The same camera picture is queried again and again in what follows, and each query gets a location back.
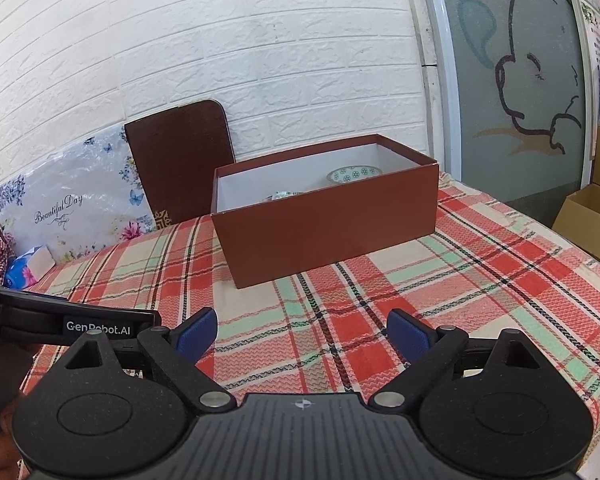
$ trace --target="tablecloth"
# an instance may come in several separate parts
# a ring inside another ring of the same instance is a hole
[[[392,308],[473,336],[518,327],[587,403],[594,442],[600,437],[600,264],[446,174],[435,234],[274,282],[237,290],[206,216],[58,267],[33,290],[157,309],[169,327],[214,307],[218,339],[198,366],[238,400],[246,392],[368,398],[404,369],[386,338]],[[60,352],[40,352],[26,391]]]

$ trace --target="blue gripper pad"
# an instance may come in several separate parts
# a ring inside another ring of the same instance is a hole
[[[398,308],[389,312],[386,318],[386,334],[389,342],[410,364],[426,354],[438,340],[435,330]]]
[[[170,333],[170,339],[179,354],[191,363],[197,363],[218,335],[216,312],[205,307],[178,325]]]

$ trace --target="white brick wall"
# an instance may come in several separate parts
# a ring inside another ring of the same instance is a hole
[[[429,151],[409,0],[0,0],[0,181],[202,98],[238,158],[368,131]]]

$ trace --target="white floral placemat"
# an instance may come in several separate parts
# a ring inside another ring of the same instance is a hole
[[[0,186],[16,254],[46,244],[58,264],[155,229],[124,125],[106,128]]]

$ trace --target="human hand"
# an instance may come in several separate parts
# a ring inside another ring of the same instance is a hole
[[[20,468],[20,453],[11,436],[11,419],[18,400],[10,402],[0,414],[0,480],[17,480]]]

